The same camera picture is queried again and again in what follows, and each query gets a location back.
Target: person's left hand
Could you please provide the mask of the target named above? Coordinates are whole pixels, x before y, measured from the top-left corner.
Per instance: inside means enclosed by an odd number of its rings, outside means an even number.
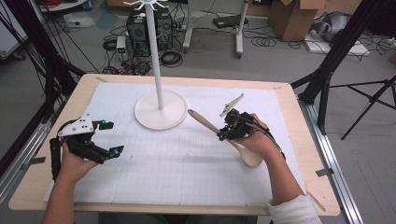
[[[65,181],[67,184],[76,185],[98,163],[84,161],[81,157],[72,154],[66,142],[62,144],[62,165],[57,181]]]

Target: white stick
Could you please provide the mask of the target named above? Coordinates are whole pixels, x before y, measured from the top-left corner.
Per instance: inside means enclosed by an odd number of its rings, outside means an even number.
[[[152,67],[155,76],[155,86],[157,88],[158,108],[163,109],[163,87],[161,85],[160,61],[158,59],[157,34],[155,33],[154,13],[150,4],[145,4],[148,20],[149,46],[152,57]]]

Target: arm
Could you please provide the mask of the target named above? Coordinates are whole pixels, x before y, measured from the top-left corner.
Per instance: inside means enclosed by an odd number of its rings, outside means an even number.
[[[74,223],[74,190],[77,182],[97,163],[84,161],[63,143],[62,167],[56,178],[42,223]]]
[[[252,114],[252,116],[262,127],[267,128],[267,125],[260,121],[255,114]],[[299,195],[304,195],[279,149],[264,133],[253,132],[249,137],[238,139],[237,142],[261,155],[267,164],[273,193],[273,206],[289,202]]]

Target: white sleeve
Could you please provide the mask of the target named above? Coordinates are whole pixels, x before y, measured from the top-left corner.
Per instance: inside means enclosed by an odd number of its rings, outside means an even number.
[[[269,212],[274,224],[320,224],[314,200],[310,196],[300,195],[297,198],[272,206],[268,202]]]

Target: round white base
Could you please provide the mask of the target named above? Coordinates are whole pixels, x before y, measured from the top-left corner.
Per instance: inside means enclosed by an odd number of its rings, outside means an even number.
[[[139,123],[155,131],[176,127],[187,116],[187,103],[182,96],[172,91],[163,91],[163,109],[158,108],[157,92],[142,96],[134,106],[134,115]]]

